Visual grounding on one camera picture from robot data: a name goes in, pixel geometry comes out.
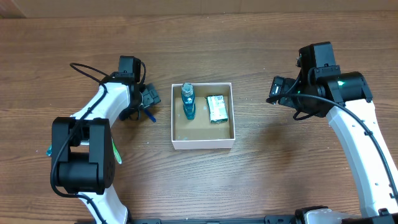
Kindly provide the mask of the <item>blue disposable razor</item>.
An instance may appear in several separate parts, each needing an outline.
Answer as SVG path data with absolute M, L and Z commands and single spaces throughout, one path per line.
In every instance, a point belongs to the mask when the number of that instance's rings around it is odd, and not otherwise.
M 146 114 L 146 116 L 153 122 L 156 123 L 157 120 L 154 117 L 154 115 L 149 111 L 149 110 L 144 110 L 144 113 Z

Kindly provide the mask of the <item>blue mouthwash bottle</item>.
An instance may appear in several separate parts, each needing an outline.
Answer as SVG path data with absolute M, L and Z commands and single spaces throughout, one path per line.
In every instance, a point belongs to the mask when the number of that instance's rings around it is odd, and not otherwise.
M 191 83 L 184 83 L 181 90 L 183 110 L 188 120 L 195 119 L 195 92 Z

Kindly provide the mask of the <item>green white toothbrush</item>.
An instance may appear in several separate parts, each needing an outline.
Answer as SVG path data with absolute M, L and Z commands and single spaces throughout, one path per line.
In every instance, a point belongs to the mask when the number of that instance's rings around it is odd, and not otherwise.
M 118 164 L 122 164 L 123 161 L 122 161 L 121 155 L 120 155 L 120 153 L 119 153 L 114 141 L 112 141 L 112 146 L 113 146 L 113 152 L 114 152 L 114 156 L 115 156 L 116 161 L 118 162 Z

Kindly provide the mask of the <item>green white soap packet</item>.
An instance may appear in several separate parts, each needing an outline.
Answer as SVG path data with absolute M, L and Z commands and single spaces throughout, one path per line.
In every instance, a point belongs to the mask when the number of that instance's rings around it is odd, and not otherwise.
M 228 112 L 223 95 L 207 96 L 210 123 L 224 123 L 228 120 Z

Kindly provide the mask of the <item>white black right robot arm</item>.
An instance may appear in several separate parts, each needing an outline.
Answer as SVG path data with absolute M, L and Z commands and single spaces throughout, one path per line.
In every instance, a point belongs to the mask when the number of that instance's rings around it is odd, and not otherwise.
M 379 128 L 373 94 L 359 72 L 343 73 L 331 42 L 302 47 L 297 78 L 274 77 L 270 104 L 295 110 L 294 120 L 326 118 L 356 184 L 360 216 L 326 206 L 300 208 L 289 223 L 397 223 L 397 167 Z

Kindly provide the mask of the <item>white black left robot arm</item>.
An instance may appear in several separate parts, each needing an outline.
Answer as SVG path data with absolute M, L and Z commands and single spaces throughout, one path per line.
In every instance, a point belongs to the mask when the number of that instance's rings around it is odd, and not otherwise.
M 79 112 L 52 123 L 50 185 L 65 198 L 80 199 L 95 223 L 132 223 L 113 186 L 114 144 L 111 127 L 161 99 L 153 84 L 133 74 L 114 72 L 99 83 L 97 94 Z

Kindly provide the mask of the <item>white cardboard box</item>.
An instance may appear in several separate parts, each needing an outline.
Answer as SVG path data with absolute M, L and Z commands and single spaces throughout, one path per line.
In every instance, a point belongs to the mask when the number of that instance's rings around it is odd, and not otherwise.
M 195 83 L 196 116 L 188 120 L 183 111 L 181 84 L 171 87 L 171 142 L 176 150 L 231 149 L 236 139 L 231 83 Z M 211 123 L 207 96 L 224 97 L 228 120 Z

